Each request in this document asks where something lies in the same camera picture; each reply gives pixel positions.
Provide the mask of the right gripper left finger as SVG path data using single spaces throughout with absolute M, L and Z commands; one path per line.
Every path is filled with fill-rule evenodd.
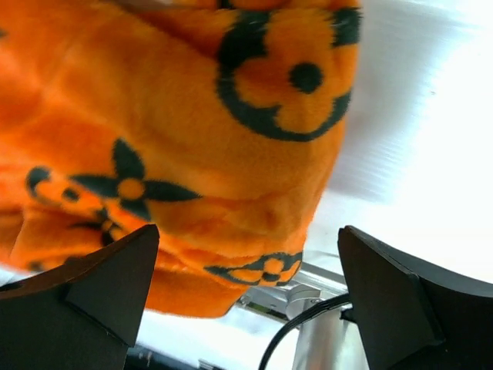
M 122 369 L 136 343 L 159 232 L 146 225 L 107 247 L 1 288 L 3 369 Z

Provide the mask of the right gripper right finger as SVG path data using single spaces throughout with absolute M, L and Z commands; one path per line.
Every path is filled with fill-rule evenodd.
M 337 241 L 371 369 L 490 369 L 492 285 L 347 226 Z

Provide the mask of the orange patterned towel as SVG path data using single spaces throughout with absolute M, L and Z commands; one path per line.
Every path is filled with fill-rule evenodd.
M 146 224 L 146 306 L 216 318 L 298 272 L 344 141 L 358 1 L 3 1 L 1 263 Z

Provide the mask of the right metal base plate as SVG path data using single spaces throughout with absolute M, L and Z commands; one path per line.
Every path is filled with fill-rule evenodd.
M 127 369 L 366 369 L 340 268 L 304 264 L 282 288 L 253 288 L 219 319 L 147 311 Z

